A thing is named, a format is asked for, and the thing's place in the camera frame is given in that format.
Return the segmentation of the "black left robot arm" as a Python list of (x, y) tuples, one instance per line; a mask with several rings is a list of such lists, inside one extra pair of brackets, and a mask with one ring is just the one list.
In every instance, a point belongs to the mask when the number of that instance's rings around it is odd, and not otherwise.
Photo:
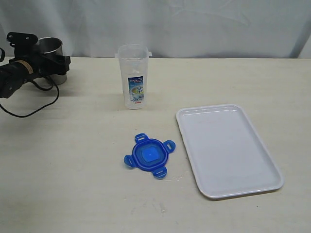
[(64, 56), (59, 38), (39, 39), (34, 34), (9, 32), (6, 40), (14, 48), (14, 58), (0, 66), (0, 97), (9, 98), (22, 85), (37, 78), (64, 76), (71, 63)]

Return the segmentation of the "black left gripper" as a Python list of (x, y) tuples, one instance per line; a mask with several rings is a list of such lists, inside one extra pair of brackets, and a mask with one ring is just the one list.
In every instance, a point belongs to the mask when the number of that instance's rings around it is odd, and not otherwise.
[(21, 63), (30, 74), (50, 77), (53, 74), (65, 75), (69, 71), (70, 56), (56, 55), (49, 58), (41, 54), (37, 46), (39, 38), (34, 34), (9, 32), (6, 40), (14, 48), (14, 58), (9, 63)]

